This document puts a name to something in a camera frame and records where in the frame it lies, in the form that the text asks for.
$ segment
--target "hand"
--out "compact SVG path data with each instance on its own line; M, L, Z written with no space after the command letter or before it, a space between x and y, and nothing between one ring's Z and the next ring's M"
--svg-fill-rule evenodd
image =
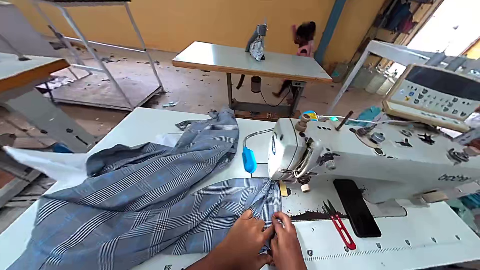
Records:
M275 237L270 243L273 262L278 270L307 270L301 254L297 230L292 220L285 213L273 214L272 223L275 228Z
M258 270L273 261L269 254L258 254L273 234L273 226L262 232L265 222L246 210L233 224L227 236L202 260L191 265L196 269Z

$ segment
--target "table edge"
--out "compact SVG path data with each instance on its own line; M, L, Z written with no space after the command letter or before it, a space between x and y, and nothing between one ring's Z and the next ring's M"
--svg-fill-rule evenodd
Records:
M252 76L265 76L265 77L281 78L281 79L288 79L288 80L294 80L294 81L324 82L324 83L332 82L331 78L328 79L328 78L316 78L316 77L307 77L307 76L300 76L300 75L288 75L288 74L282 74L282 73L272 73L272 72L266 72L266 71L256 71L256 70L241 69L241 68L226 67L226 66L199 64L199 63L179 61L175 59L172 60L172 64L175 67L182 67L182 68L218 71L218 72L234 73L234 74L245 74L245 75L252 75Z
M59 58L42 66L22 71L8 78L0 79L0 92L27 85L30 82L48 77L51 73L69 66L70 64L68 64L65 59Z

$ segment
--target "blue plaid fabric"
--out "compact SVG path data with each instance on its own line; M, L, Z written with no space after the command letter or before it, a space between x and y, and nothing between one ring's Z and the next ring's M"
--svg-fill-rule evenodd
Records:
M10 270L130 269L157 253L203 253L246 209L271 224L280 191L268 178L190 187L234 157L231 110L197 121L175 147L117 145L87 161L82 184L42 196L32 237Z

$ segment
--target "white table top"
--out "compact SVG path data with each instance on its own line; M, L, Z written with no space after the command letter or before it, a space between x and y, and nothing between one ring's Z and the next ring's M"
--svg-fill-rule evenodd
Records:
M331 82L332 78L311 57L265 52L257 61L243 48L194 41L173 60L177 67L227 73L277 77L306 82Z
M30 60L18 61L17 55L0 52L0 92L47 78L50 73L70 66L63 58L26 56Z
M91 155L115 144L135 146L154 141L157 134L178 133L175 123L207 118L207 115L202 114L136 108L87 154ZM249 133L272 128L275 125L273 122L248 119L237 119L237 121L240 128L240 142ZM265 141L269 138L270 134L267 133L249 139L248 146L255 151L257 162L266 162ZM243 169L240 151L227 168L204 180L195 189L225 179L249 177L250 174ZM56 183L48 192L66 187ZM403 270L480 259L480 239L446 203L435 203L429 208L406 207L406 209L408 211L406 217L376 218L383 234L380 238L358 238L352 233L349 221L344 220L347 230L357 245L356 250L348 253L344 251L343 243L331 221L295 222L308 269ZM0 270L7 269L25 249L36 211L37 203L34 203L0 234ZM380 243L382 248L378 248L376 243ZM307 250L312 250L313 256L308 256ZM134 269L158 270L164 269L166 265L172 265L172 269L181 269L202 256L202 254L183 256L159 254Z

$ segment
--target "smartphone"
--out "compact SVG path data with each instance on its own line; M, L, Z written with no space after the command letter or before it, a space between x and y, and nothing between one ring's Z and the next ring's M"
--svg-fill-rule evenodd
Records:
M382 236L355 182L350 179L335 179L333 184L355 235L358 237Z

